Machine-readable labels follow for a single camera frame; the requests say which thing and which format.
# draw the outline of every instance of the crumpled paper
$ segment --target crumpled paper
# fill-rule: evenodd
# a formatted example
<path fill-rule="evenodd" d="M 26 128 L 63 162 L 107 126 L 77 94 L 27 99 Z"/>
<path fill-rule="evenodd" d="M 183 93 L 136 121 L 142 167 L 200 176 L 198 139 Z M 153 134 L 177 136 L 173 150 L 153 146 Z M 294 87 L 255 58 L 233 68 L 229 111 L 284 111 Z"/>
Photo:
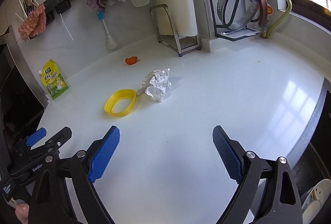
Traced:
<path fill-rule="evenodd" d="M 164 95 L 171 87 L 169 72 L 169 68 L 150 72 L 143 80 L 141 89 L 137 91 L 137 95 L 141 95 L 145 92 L 154 101 L 162 102 Z"/>

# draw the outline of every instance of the yellow pouch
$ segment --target yellow pouch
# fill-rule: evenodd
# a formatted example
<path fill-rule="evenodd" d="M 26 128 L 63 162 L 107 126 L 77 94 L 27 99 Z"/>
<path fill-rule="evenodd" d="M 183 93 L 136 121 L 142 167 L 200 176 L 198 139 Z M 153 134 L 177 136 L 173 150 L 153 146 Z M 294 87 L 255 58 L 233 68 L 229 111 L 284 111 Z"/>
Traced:
<path fill-rule="evenodd" d="M 41 82 L 47 89 L 48 93 L 55 100 L 69 87 L 63 79 L 55 62 L 49 60 L 41 71 Z"/>

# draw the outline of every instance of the countertop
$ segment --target countertop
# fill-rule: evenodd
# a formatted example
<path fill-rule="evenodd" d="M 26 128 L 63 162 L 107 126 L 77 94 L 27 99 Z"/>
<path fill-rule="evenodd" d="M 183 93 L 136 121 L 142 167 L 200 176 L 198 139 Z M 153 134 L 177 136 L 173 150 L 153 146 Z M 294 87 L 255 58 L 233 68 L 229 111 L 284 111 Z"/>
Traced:
<path fill-rule="evenodd" d="M 71 157 L 115 125 L 120 143 L 94 186 L 116 224 L 216 223 L 237 184 L 213 144 L 213 128 L 221 125 L 261 158 L 287 156 L 325 76 L 274 40 L 246 40 L 179 58 L 149 37 L 103 57 L 70 77 L 70 89 L 50 101 L 39 124 L 47 136 L 36 146 L 68 126 L 72 138 L 60 157 Z M 131 56 L 139 62 L 128 66 L 124 60 Z M 165 68 L 172 87 L 163 102 L 143 95 L 126 117 L 104 112 L 113 92 L 137 90 L 145 75 Z M 78 220 L 85 222 L 67 182 Z"/>

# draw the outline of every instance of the yellow ring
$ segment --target yellow ring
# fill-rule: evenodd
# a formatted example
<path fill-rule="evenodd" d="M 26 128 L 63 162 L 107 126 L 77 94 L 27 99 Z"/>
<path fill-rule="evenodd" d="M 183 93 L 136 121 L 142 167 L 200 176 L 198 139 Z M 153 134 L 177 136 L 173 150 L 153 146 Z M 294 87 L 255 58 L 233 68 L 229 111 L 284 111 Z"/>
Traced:
<path fill-rule="evenodd" d="M 115 105 L 119 100 L 122 99 L 131 99 L 132 101 L 130 102 L 128 107 L 124 109 L 122 112 L 114 113 L 113 110 Z M 109 97 L 108 101 L 105 103 L 104 109 L 106 112 L 108 112 L 114 117 L 125 117 L 131 112 L 135 103 L 136 103 L 136 92 L 134 90 L 120 90 L 114 92 L 113 95 Z"/>

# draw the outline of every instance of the silver bolt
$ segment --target silver bolt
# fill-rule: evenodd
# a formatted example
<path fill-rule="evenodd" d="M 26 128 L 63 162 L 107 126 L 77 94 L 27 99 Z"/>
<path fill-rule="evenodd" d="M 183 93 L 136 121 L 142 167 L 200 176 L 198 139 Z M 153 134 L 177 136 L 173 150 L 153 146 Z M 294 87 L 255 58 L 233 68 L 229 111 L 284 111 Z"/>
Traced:
<path fill-rule="evenodd" d="M 51 162 L 52 160 L 53 160 L 52 156 L 47 156 L 45 159 L 46 162 Z"/>
<path fill-rule="evenodd" d="M 283 164 L 285 164 L 287 162 L 287 160 L 284 157 L 280 157 L 279 161 Z"/>
<path fill-rule="evenodd" d="M 250 159 L 254 159 L 254 158 L 255 158 L 255 153 L 252 152 L 252 151 L 248 151 L 248 152 L 246 153 L 246 155 L 247 155 L 247 157 L 249 157 Z"/>
<path fill-rule="evenodd" d="M 85 154 L 86 154 L 86 153 L 85 153 L 84 150 L 78 151 L 78 152 L 77 152 L 77 157 L 78 157 L 78 158 L 82 158 L 82 157 L 85 156 Z"/>

